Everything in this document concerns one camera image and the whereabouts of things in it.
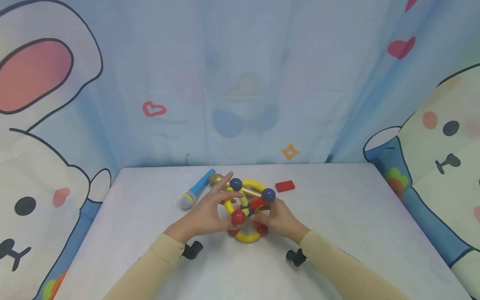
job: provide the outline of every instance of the toy microphone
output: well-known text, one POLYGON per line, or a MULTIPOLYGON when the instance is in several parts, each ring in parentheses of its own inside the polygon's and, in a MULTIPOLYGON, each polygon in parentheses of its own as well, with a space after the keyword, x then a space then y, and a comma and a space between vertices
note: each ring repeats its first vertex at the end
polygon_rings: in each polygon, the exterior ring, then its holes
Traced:
POLYGON ((198 200, 198 197, 208 185, 210 174, 215 173, 214 169, 210 169, 194 186, 180 196, 180 207, 183 210, 192 208, 198 200))

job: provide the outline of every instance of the pink heart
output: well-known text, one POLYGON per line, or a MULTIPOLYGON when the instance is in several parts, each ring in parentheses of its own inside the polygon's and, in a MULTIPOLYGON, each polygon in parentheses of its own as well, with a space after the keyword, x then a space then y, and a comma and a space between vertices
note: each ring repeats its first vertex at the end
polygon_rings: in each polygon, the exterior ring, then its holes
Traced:
POLYGON ((167 113, 167 108, 165 106, 153 104, 152 101, 145 102, 142 109, 147 117, 161 116, 167 113))
POLYGON ((54 207, 62 206, 65 203, 65 200, 67 200, 68 195, 70 195, 69 188, 56 190, 55 194, 53 194, 53 206, 54 207))
POLYGON ((388 46, 388 54, 401 60, 412 50, 415 45, 415 37, 411 37, 408 41, 396 40, 390 43, 388 46))
POLYGON ((405 12, 408 12, 415 3, 417 3, 417 0, 408 0, 407 5, 405 6, 405 12))

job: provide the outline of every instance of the navy blue ball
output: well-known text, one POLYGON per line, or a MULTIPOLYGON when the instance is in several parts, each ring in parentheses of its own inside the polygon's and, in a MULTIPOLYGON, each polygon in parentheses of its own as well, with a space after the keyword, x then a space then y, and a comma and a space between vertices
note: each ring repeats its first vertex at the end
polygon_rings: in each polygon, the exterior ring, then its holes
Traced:
POLYGON ((236 192, 240 191, 241 188, 242 188, 242 186, 243 186, 243 183, 241 182, 240 179, 238 179, 238 178, 232 178, 232 179, 230 180, 230 187, 231 187, 234 191, 236 191, 236 192))
POLYGON ((275 191, 270 189, 270 188, 264 189, 263 192, 262 192, 262 198, 267 203, 273 202, 273 200, 275 200, 275 198, 276 198, 275 191))

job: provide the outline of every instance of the cartoon bunny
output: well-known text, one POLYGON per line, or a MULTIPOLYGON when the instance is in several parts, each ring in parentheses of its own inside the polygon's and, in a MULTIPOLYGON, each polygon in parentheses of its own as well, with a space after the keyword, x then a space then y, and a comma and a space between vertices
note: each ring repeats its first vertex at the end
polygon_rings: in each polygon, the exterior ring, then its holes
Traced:
POLYGON ((480 299, 479 82, 480 64, 450 76, 402 127, 379 132, 364 149, 365 158, 377 166, 476 299, 480 299), (382 143, 385 138, 391 141, 382 143))
POLYGON ((30 131, 100 76, 102 58, 58 1, 0 11, 0 36, 0 299, 52 299, 111 178, 90 181, 30 131))

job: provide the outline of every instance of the orange star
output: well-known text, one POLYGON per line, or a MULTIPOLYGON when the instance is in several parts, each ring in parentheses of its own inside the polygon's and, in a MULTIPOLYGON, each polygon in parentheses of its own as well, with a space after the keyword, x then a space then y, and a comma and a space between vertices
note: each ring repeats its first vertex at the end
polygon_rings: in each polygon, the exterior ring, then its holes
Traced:
POLYGON ((291 160, 292 158, 300 154, 300 152, 295 149, 292 143, 289 143, 288 147, 285 149, 282 149, 281 151, 283 155, 285 155, 285 158, 287 160, 291 160))

